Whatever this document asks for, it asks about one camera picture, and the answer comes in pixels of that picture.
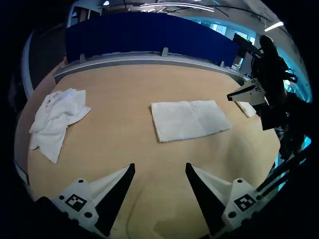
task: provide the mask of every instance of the ceiling light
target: ceiling light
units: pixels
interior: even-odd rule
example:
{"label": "ceiling light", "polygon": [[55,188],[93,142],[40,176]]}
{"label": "ceiling light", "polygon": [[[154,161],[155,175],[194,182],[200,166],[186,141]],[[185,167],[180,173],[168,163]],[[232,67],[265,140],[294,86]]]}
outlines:
{"label": "ceiling light", "polygon": [[148,8],[148,7],[157,7],[157,6],[175,6],[175,7],[188,7],[188,8],[197,8],[202,9],[209,12],[214,12],[213,8],[209,8],[206,6],[198,5],[198,4],[190,4],[190,3],[178,3],[178,2],[160,2],[160,3],[150,3],[150,4],[143,4],[141,8]]}
{"label": "ceiling light", "polygon": [[272,25],[272,26],[266,28],[265,31],[269,31],[269,30],[271,30],[271,29],[274,29],[274,28],[276,28],[276,27],[280,27],[280,26],[283,26],[283,25],[284,25],[283,22],[277,22],[276,24],[274,24],[274,25]]}

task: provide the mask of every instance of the blue divider panel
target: blue divider panel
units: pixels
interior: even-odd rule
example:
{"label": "blue divider panel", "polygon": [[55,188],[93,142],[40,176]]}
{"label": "blue divider panel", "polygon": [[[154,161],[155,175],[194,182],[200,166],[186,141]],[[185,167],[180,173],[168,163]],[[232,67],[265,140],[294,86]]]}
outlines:
{"label": "blue divider panel", "polygon": [[129,12],[103,15],[67,28],[69,62],[114,52],[162,51],[232,66],[239,46],[220,33],[167,14]]}

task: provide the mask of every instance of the wooden table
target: wooden table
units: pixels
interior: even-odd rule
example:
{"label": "wooden table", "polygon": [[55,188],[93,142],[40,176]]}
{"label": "wooden table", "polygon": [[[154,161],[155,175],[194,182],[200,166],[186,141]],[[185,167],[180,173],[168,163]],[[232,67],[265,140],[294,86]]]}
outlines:
{"label": "wooden table", "polygon": [[[54,197],[76,178],[89,182],[136,164],[136,174],[111,231],[113,238],[199,238],[208,233],[185,164],[227,181],[258,186],[279,150],[274,130],[247,118],[226,95],[239,85],[229,76],[170,65],[126,65],[64,77],[54,91],[86,90],[91,107],[67,129],[57,164],[30,150],[35,198]],[[215,100],[233,127],[214,135],[159,143],[152,102]]]}

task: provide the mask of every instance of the folded white towel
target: folded white towel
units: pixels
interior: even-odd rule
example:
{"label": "folded white towel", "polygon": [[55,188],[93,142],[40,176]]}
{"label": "folded white towel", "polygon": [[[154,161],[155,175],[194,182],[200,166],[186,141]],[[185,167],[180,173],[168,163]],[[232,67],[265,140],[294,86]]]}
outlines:
{"label": "folded white towel", "polygon": [[160,142],[198,138],[232,127],[214,100],[152,103],[152,115]]}
{"label": "folded white towel", "polygon": [[241,102],[241,101],[236,101],[236,104],[239,106],[239,108],[244,112],[244,114],[250,118],[256,114],[256,110],[254,107],[251,106],[250,103],[248,102]]}
{"label": "folded white towel", "polygon": [[30,149],[40,147],[44,156],[57,163],[67,126],[81,120],[90,110],[85,106],[85,90],[68,89],[47,95],[29,130]]}

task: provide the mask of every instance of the window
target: window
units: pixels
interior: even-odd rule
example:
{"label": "window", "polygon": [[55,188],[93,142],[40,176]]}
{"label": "window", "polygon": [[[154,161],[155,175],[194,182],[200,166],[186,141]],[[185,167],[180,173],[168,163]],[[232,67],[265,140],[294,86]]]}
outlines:
{"label": "window", "polygon": [[225,36],[225,33],[226,33],[226,28],[225,26],[222,26],[222,25],[217,25],[217,24],[212,24],[211,25],[211,28],[214,30],[214,31],[217,31],[218,33],[222,34]]}
{"label": "window", "polygon": [[211,26],[210,22],[201,22],[200,24],[205,26],[205,27],[210,27]]}
{"label": "window", "polygon": [[252,43],[252,45],[255,44],[255,38],[252,36],[249,36],[249,41]]}
{"label": "window", "polygon": [[240,31],[235,31],[235,33],[236,33],[236,34],[238,34],[238,35],[240,35],[242,38],[244,38],[244,39],[246,39],[246,40],[247,40],[247,37],[248,37],[248,35],[247,35],[247,34],[242,33],[242,32],[240,32]]}

